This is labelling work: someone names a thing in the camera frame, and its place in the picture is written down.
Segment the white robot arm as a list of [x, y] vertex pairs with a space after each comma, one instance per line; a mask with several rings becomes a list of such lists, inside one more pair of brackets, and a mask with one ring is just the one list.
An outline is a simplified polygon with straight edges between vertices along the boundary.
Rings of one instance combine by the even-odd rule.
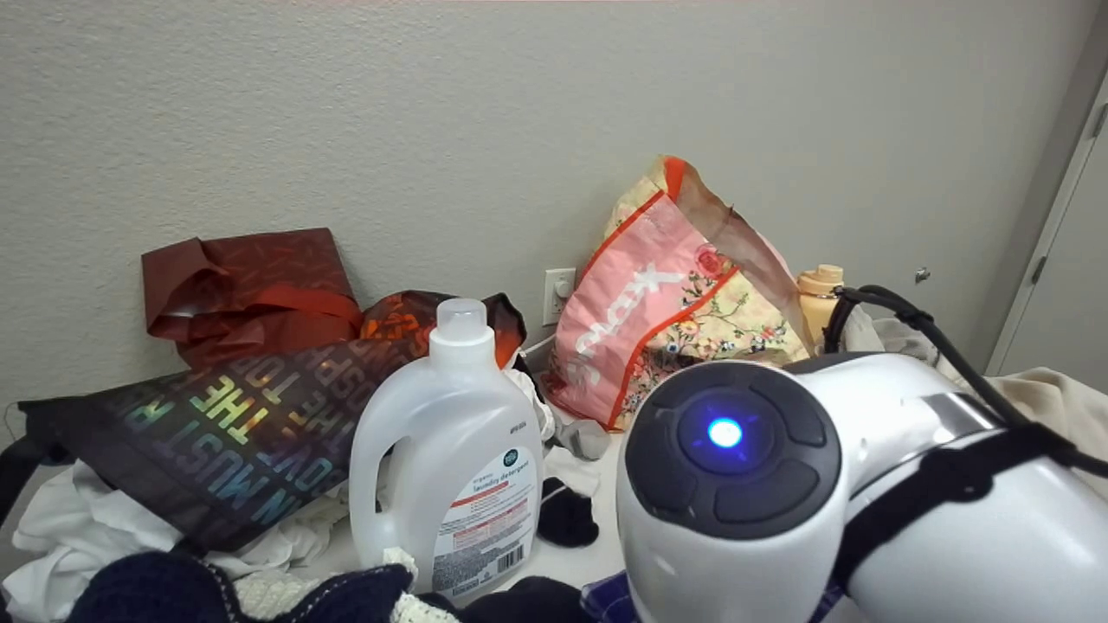
[[1108, 623], [1108, 502], [1070, 441], [894, 352], [664, 377], [623, 441], [643, 623]]

